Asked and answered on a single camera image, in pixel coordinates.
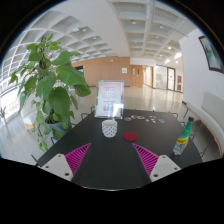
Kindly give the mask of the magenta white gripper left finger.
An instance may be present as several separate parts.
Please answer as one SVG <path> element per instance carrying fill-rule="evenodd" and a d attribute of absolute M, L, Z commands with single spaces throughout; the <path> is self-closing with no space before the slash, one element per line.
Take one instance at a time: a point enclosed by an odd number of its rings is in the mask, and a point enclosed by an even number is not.
<path fill-rule="evenodd" d="M 57 154 L 43 165 L 42 169 L 65 180 L 71 181 L 90 146 L 91 144 L 87 143 L 66 155 Z"/>

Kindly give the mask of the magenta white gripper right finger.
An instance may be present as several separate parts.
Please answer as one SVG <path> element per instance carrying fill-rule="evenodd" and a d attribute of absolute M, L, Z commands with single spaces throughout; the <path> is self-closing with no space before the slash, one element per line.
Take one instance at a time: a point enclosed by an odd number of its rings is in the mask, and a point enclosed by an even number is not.
<path fill-rule="evenodd" d="M 133 144 L 133 146 L 136 149 L 146 173 L 152 182 L 180 170 L 180 167 L 168 156 L 158 156 L 150 150 L 137 144 Z"/>

